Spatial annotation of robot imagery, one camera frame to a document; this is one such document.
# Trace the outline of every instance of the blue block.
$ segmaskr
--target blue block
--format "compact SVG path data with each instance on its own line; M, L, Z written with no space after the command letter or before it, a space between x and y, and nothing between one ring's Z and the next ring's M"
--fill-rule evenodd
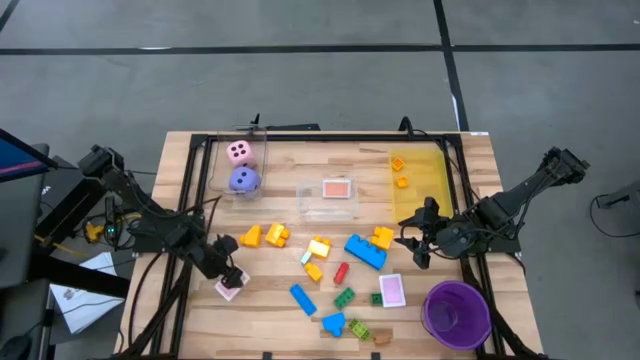
M293 295L293 298L296 299L298 305L300 305L307 316L311 316L314 312L316 312L316 306L313 305L311 299L309 299L309 297L299 284L293 285L291 289L289 289L289 292L291 292L291 295Z
M376 270L382 269L385 261L387 261L387 253L385 251L369 244L365 239L361 239L360 235L351 235L344 249Z
M322 319L322 326L324 329L333 334L335 337L342 336L342 328L346 323L343 313L333 314Z

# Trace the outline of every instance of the wooden table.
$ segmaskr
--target wooden table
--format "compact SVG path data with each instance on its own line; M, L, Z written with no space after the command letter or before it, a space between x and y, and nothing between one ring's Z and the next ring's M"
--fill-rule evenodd
M166 208L177 207L191 135L191 132L167 134L153 190L153 198ZM474 190L480 196L500 191L500 177L489 136L462 133L461 137ZM262 225L264 235L270 224L277 221L291 229L291 237L284 248L272 247L263 238L261 247L241 247L233 254L235 263L248 272L251 281L232 302L227 302L213 288L217 280L206 280L197 270L193 272L180 358L261 358L265 351L273 352L276 359L370 358L371 352L380 352L387 359L475 358L473 352L457 352L441 345L420 322L420 308L428 291L441 281L461 280L458 261L433 257L431 268L420 270L413 263L411 254L394 243L384 268L376 272L344 251L344 244L351 234L370 237L375 226L398 230L391 222L387 151L402 146L432 148L435 144L270 142L264 197L255 209L244 215L233 209L230 197L223 197L216 210L211 235L228 233L238 237L254 224ZM212 156L212 161L217 158L216 170L210 166L212 173L220 172L224 163L222 145L218 151L219 156ZM301 222L296 212L297 182L308 176L331 177L342 171L351 172L358 180L360 215L348 224ZM196 181L197 176L194 176L190 199L194 197ZM228 178L222 176L214 178L205 199L220 194L227 181ZM460 183L457 174L455 182ZM314 283L300 265L309 240L316 234L333 241L327 260L314 261L325 274L319 284ZM136 261L121 323L125 336L133 292L152 257L146 254ZM522 269L502 254L488 254L487 259L498 309L525 344L534 351L542 351ZM333 275L343 261L351 268L343 286L336 287ZM165 264L166 255L163 255L142 287L134 320L136 335L157 308ZM403 276L407 306L387 309L370 306L369 294L379 292L378 276L391 273ZM289 288L294 283L301 284L318 307L313 316L306 316L290 295ZM371 341L361 342L348 329L344 329L341 338L333 338L323 330L322 317L336 312L333 300L346 286L356 293L354 301L344 309L347 319L360 319L374 333L391 330L393 340L389 345L376 347ZM170 314L164 330L163 351L168 350L172 319L173 314Z

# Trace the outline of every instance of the red lego brick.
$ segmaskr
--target red lego brick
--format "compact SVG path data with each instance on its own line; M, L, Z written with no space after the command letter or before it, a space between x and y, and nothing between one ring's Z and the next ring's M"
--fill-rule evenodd
M333 278L333 282L338 285L342 284L342 280L344 280L344 276L347 275L347 271L349 271L349 264L342 263L336 273L336 277Z

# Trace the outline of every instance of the yellow tray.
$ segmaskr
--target yellow tray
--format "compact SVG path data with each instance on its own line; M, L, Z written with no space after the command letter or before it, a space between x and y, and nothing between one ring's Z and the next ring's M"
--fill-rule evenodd
M391 168L393 159L400 158L404 166L400 171ZM424 198L431 196L440 205L440 216L453 216L451 193L444 164L444 155L439 149L393 149L389 151L391 172L391 206L394 222L412 217L417 208L424 206ZM399 177L409 178L409 186L399 188Z

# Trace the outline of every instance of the floor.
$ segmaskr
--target floor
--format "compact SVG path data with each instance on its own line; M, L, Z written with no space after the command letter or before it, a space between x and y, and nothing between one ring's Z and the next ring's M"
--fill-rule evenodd
M446 29L434 6L442 3ZM316 122L324 130L390 130L407 115L424 130L488 131L505 188L531 174L551 146L569 148L591 163L587 177L536 198L521 234L542 342L554 358L637 358L640 239L601 235L588 216L595 195L640 179L637 1L0 0L0 7L8 9L0 18L2 127L48 142L71 162L98 143L122 153L130 168L154 170L166 131L230 129L256 113L265 125ZM445 49L448 63L441 51L211 54L216 46L433 45L443 30L454 45ZM124 55L141 47L208 50ZM101 48L119 50L92 55ZM150 190L153 179L141 182ZM638 230L633 211L595 215L622 234ZM59 345L56 358L108 356L121 311Z

